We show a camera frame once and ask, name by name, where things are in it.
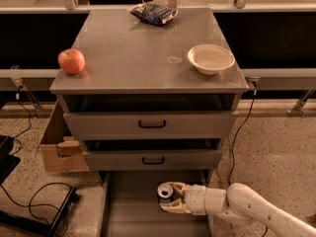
apple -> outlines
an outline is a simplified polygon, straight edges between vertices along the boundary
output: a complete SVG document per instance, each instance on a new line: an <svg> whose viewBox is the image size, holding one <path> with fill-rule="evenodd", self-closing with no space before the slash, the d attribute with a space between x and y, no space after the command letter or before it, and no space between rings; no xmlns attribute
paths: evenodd
<svg viewBox="0 0 316 237"><path fill-rule="evenodd" d="M85 57L75 48L68 48L58 55L58 64L67 74L80 73L85 67Z"/></svg>

snack bag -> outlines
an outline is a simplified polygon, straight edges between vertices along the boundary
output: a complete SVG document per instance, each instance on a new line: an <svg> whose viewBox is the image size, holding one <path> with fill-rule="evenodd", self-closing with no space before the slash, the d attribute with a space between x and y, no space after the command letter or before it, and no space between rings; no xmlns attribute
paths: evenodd
<svg viewBox="0 0 316 237"><path fill-rule="evenodd" d="M129 12L141 22L155 26L166 25L177 14L170 8L157 4L138 4L130 8Z"/></svg>

cabinet top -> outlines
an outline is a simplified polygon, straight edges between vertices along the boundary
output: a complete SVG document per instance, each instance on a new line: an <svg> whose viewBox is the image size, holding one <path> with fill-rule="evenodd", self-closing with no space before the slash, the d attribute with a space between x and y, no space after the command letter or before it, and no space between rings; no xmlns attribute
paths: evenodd
<svg viewBox="0 0 316 237"><path fill-rule="evenodd" d="M141 23L126 8L94 9L73 47L85 69L58 72L54 94L241 93L248 89L238 65L215 75L198 72L187 58L198 44L228 47L210 8L179 8L166 26Z"/></svg>

white bowl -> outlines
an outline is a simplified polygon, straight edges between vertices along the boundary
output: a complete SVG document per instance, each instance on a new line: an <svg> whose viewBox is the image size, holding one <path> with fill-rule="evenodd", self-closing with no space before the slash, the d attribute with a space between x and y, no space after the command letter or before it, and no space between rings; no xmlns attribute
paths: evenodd
<svg viewBox="0 0 316 237"><path fill-rule="evenodd" d="M190 63L201 73L212 75L230 68L235 57L232 52L215 44L201 44L188 53Z"/></svg>

open drawer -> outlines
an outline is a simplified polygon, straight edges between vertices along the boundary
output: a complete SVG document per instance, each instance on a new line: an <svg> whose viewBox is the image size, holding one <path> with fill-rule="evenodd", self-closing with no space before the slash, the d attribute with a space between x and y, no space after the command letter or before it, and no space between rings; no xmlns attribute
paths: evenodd
<svg viewBox="0 0 316 237"><path fill-rule="evenodd" d="M212 139L89 141L90 171L214 169L222 151Z"/></svg>
<svg viewBox="0 0 316 237"><path fill-rule="evenodd" d="M237 113L65 113L64 118L77 140L223 138Z"/></svg>
<svg viewBox="0 0 316 237"><path fill-rule="evenodd" d="M200 184L200 171L108 172L99 235L209 237L207 216L174 214L159 206L157 187L168 181Z"/></svg>

